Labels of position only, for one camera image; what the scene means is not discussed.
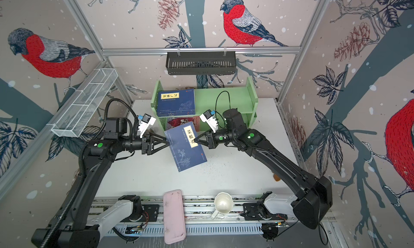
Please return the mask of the blue book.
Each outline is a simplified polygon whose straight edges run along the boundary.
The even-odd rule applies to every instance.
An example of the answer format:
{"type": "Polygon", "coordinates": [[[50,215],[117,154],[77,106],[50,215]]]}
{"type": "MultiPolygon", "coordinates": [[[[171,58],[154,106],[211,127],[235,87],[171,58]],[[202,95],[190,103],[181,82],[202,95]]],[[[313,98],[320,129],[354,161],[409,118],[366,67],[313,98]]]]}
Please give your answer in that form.
{"type": "Polygon", "coordinates": [[[159,117],[195,115],[195,90],[159,92],[156,112],[159,117]]]}
{"type": "Polygon", "coordinates": [[[207,162],[202,146],[195,142],[193,122],[166,130],[165,135],[179,172],[207,162]]]}

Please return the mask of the red pink Hamlet book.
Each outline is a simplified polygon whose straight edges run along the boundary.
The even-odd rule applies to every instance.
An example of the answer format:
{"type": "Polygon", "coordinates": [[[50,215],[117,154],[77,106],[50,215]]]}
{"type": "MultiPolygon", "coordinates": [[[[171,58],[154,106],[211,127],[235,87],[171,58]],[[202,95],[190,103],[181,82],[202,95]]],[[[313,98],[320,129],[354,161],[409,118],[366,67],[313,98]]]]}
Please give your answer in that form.
{"type": "Polygon", "coordinates": [[[200,118],[199,117],[176,117],[176,118],[168,118],[166,122],[165,129],[169,130],[171,128],[178,127],[180,125],[192,122],[196,131],[200,130],[200,118]]]}

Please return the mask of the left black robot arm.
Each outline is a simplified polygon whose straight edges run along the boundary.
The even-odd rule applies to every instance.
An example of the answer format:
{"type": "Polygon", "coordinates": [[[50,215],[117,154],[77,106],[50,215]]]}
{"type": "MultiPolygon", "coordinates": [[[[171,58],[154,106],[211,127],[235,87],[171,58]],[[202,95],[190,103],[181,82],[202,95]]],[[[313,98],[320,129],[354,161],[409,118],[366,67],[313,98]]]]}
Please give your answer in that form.
{"type": "Polygon", "coordinates": [[[122,219],[143,210],[139,196],[130,195],[109,209],[97,223],[88,223],[88,213],[103,177],[117,155],[127,151],[152,155],[169,146],[165,137],[148,132],[156,118],[137,115],[123,100],[113,98],[104,111],[103,125],[81,150],[79,175],[65,201],[45,229],[35,230],[31,241],[38,248],[96,248],[103,235],[122,219]]]}

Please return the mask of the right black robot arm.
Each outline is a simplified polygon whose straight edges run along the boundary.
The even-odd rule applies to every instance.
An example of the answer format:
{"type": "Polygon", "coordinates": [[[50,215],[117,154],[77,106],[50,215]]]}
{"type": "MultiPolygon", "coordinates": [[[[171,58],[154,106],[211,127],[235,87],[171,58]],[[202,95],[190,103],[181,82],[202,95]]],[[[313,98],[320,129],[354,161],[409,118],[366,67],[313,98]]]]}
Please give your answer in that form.
{"type": "Polygon", "coordinates": [[[214,112],[205,111],[200,119],[209,124],[210,130],[195,138],[195,142],[209,149],[219,144],[233,144],[239,151],[260,161],[293,191],[296,200],[291,203],[293,214],[299,222],[310,229],[316,229],[333,205],[332,184],[330,180],[300,168],[279,152],[256,129],[248,128],[241,113],[229,108],[222,113],[224,128],[220,128],[214,112]]]}

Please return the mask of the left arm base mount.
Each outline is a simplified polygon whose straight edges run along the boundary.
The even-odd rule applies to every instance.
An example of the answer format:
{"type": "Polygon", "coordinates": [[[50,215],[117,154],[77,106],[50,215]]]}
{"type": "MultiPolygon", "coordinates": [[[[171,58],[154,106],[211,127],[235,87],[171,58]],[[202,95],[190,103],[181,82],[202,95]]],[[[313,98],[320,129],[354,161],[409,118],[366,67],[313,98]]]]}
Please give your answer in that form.
{"type": "Polygon", "coordinates": [[[127,218],[124,218],[121,222],[122,223],[135,223],[135,222],[156,222],[158,219],[158,213],[160,206],[158,204],[144,204],[141,206],[142,213],[138,215],[137,213],[133,213],[127,218]]]}

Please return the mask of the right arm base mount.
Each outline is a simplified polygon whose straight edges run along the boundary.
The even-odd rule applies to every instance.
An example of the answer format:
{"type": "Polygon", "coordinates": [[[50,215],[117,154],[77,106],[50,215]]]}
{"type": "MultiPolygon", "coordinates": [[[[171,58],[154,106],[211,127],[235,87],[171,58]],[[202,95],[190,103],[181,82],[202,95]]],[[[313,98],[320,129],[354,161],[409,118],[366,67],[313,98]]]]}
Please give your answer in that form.
{"type": "Polygon", "coordinates": [[[263,205],[257,203],[244,203],[243,211],[240,214],[246,221],[286,221],[286,214],[272,214],[263,205]]]}

